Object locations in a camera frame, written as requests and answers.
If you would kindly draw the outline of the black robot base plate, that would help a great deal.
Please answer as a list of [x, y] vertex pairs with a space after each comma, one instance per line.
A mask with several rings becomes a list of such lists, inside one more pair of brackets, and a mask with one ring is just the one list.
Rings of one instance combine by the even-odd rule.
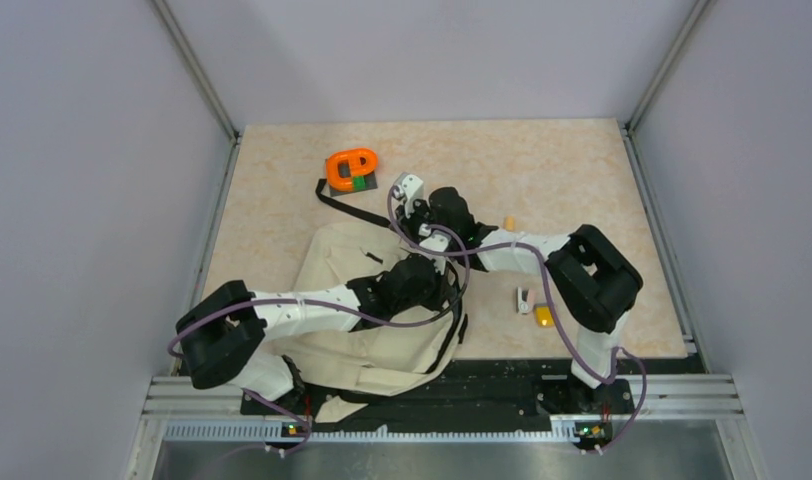
[[621, 437], [630, 442], [670, 439], [695, 423], [623, 416], [668, 400], [666, 378], [686, 380], [704, 368], [685, 359], [621, 359], [619, 379], [594, 390], [569, 374], [567, 360], [458, 360], [428, 384], [393, 397], [309, 385], [293, 412], [319, 435], [542, 434], [558, 431], [591, 448]]

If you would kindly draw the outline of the beige canvas backpack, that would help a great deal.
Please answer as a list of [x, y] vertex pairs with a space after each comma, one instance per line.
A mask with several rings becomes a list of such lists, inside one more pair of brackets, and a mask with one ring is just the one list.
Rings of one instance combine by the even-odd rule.
[[[331, 223], [312, 236], [294, 288], [322, 290], [379, 274], [406, 255], [406, 244], [387, 228], [363, 221]], [[323, 396], [314, 410], [316, 422], [335, 424], [437, 378], [464, 334], [462, 307], [458, 303], [431, 322], [433, 311], [416, 306], [395, 316], [395, 327], [319, 331], [273, 340], [270, 346], [294, 361], [311, 394]]]

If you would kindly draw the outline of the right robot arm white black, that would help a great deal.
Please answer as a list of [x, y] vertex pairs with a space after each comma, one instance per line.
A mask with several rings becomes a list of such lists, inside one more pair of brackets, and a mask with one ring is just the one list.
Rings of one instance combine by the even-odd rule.
[[410, 193], [391, 209], [403, 234], [425, 247], [450, 236], [448, 257], [481, 272], [512, 272], [541, 279], [548, 308], [558, 294], [578, 324], [575, 339], [557, 331], [572, 355], [571, 373], [597, 388], [613, 382], [620, 335], [644, 282], [638, 270], [595, 226], [583, 224], [565, 235], [513, 232], [475, 220], [453, 187], [429, 198]]

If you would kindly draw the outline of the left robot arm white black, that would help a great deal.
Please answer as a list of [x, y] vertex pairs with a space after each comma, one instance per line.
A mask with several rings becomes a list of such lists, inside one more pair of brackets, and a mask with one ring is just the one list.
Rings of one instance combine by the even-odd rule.
[[417, 307], [432, 311], [428, 320], [434, 323], [457, 311], [461, 296], [456, 270], [437, 268], [420, 254], [318, 291], [255, 292], [231, 280], [177, 321], [169, 351], [182, 359], [197, 390], [231, 385], [288, 408], [304, 396], [306, 385], [298, 363], [270, 353], [266, 342], [392, 327], [397, 315]]

